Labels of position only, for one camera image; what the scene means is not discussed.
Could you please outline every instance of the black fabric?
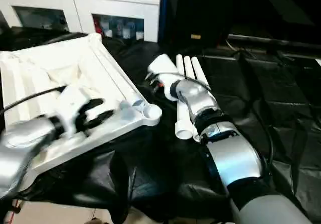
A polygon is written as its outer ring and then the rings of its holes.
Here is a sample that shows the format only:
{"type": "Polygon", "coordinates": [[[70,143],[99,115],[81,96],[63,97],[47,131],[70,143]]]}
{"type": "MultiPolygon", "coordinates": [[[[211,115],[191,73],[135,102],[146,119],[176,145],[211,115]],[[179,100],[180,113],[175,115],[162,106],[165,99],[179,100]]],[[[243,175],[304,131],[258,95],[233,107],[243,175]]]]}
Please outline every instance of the black fabric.
{"type": "MultiPolygon", "coordinates": [[[[0,35],[0,50],[77,36],[83,34],[15,28],[0,35]]],[[[161,93],[153,96],[143,85],[147,66],[162,49],[149,42],[103,43],[148,100],[161,107],[160,123],[138,128],[43,173],[19,198],[105,208],[114,223],[123,222],[130,206],[158,221],[174,216],[229,220],[228,198],[209,174],[200,146],[174,135],[175,104],[161,93]]],[[[191,54],[188,49],[182,52],[191,54]]],[[[265,157],[269,145],[260,122],[271,132],[275,160],[269,184],[301,203],[309,218],[320,223],[321,67],[314,60],[255,57],[222,58],[213,51],[199,61],[222,111],[265,157]]]]}

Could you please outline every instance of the white cylinder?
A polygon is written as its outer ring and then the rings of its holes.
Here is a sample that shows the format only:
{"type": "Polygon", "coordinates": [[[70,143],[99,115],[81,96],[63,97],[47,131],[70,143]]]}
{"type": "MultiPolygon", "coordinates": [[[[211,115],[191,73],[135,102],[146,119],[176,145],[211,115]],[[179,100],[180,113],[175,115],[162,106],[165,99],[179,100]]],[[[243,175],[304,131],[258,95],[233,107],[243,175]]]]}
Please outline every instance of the white cylinder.
{"type": "MultiPolygon", "coordinates": [[[[179,74],[184,75],[183,58],[176,56],[176,68],[179,74]]],[[[185,103],[177,101],[177,121],[175,123],[175,135],[177,138],[186,140],[193,136],[193,125],[185,103]]]]}
{"type": "Polygon", "coordinates": [[[191,59],[189,56],[184,57],[184,66],[185,66],[186,77],[195,79],[191,59]]]}
{"type": "Polygon", "coordinates": [[[209,85],[197,57],[192,57],[192,64],[197,80],[205,83],[206,85],[209,85]]]}
{"type": "MultiPolygon", "coordinates": [[[[189,56],[185,56],[184,57],[184,66],[185,66],[185,73],[187,77],[190,77],[192,79],[195,79],[195,75],[194,75],[194,71],[193,71],[193,67],[192,67],[192,63],[191,63],[191,59],[189,56]]],[[[195,128],[195,126],[193,125],[193,139],[196,142],[200,141],[200,136],[197,133],[197,130],[195,128]]]]}

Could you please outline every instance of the silver robotic arm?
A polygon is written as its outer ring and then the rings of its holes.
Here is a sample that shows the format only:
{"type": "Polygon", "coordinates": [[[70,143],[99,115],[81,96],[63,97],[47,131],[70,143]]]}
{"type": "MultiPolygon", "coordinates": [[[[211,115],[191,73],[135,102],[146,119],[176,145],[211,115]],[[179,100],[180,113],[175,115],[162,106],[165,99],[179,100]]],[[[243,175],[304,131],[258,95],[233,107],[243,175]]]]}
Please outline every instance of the silver robotic arm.
{"type": "Polygon", "coordinates": [[[258,153],[220,110],[215,98],[200,84],[177,75],[167,55],[160,55],[148,68],[164,86],[168,100],[179,99],[204,144],[209,170],[220,176],[231,197],[235,223],[311,223],[287,198],[272,190],[261,179],[258,153]]]}

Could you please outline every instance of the black cloth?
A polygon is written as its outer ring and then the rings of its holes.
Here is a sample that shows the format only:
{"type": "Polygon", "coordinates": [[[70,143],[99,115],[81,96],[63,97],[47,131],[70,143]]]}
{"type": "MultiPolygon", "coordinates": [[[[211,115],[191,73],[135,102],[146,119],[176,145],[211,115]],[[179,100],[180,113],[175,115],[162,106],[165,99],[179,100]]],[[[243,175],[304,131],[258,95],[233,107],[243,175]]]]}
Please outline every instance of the black cloth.
{"type": "MultiPolygon", "coordinates": [[[[0,50],[79,36],[83,34],[12,28],[0,35],[0,50]]],[[[228,199],[210,177],[200,146],[174,135],[175,104],[161,93],[152,96],[142,85],[155,56],[167,49],[175,59],[178,52],[149,42],[106,38],[103,43],[146,98],[161,107],[160,123],[140,127],[43,173],[18,197],[108,209],[114,223],[125,220],[130,206],[158,221],[174,216],[229,220],[228,199]]],[[[199,57],[218,104],[264,156],[269,153],[268,138],[260,120],[266,125],[274,142],[270,185],[320,223],[321,67],[315,60],[267,55],[224,57],[230,54],[211,51],[210,57],[199,57]]]]}

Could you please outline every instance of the black cable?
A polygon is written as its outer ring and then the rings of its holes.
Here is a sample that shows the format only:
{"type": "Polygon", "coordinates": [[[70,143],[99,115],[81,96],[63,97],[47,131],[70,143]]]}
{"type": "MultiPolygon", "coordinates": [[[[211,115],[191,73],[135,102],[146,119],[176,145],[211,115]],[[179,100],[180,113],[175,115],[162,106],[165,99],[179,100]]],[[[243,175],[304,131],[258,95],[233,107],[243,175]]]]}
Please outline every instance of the black cable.
{"type": "MultiPolygon", "coordinates": [[[[193,83],[196,83],[200,86],[202,86],[205,90],[207,90],[212,96],[215,96],[215,94],[212,92],[212,90],[210,89],[210,87],[206,84],[204,84],[203,82],[200,82],[196,79],[193,79],[193,78],[190,78],[190,77],[187,77],[187,76],[184,76],[182,74],[179,74],[179,73],[174,73],[174,72],[162,72],[162,73],[158,73],[158,74],[155,74],[154,77],[158,77],[159,75],[161,74],[170,74],[170,75],[175,75],[175,76],[180,76],[180,77],[184,77],[186,80],[188,81],[191,81],[193,83]]],[[[242,97],[239,97],[237,96],[239,99],[241,99],[243,102],[247,103],[246,100],[244,100],[242,97]]],[[[271,166],[273,164],[273,158],[274,158],[274,144],[273,144],[273,139],[272,139],[272,136],[270,134],[270,131],[268,130],[268,128],[265,126],[262,118],[260,117],[260,115],[257,113],[257,111],[252,107],[252,111],[254,113],[254,115],[256,116],[257,120],[259,121],[260,125],[262,126],[263,128],[263,131],[265,132],[267,138],[268,138],[268,145],[269,145],[269,160],[268,160],[268,163],[267,163],[267,174],[270,173],[270,169],[271,169],[271,166]]]]}
{"type": "Polygon", "coordinates": [[[51,88],[51,89],[48,89],[48,90],[45,90],[45,91],[42,91],[42,92],[38,92],[38,93],[35,93],[33,95],[30,95],[28,97],[25,97],[17,102],[14,102],[10,105],[8,105],[7,107],[5,107],[4,109],[0,110],[0,116],[3,115],[6,111],[12,109],[13,107],[25,102],[25,101],[28,101],[32,98],[35,98],[35,97],[39,97],[41,95],[44,95],[44,94],[47,94],[47,93],[50,93],[50,92],[54,92],[54,91],[58,91],[58,92],[62,92],[64,89],[66,88],[66,86],[61,86],[61,87],[55,87],[55,88],[51,88]]]}

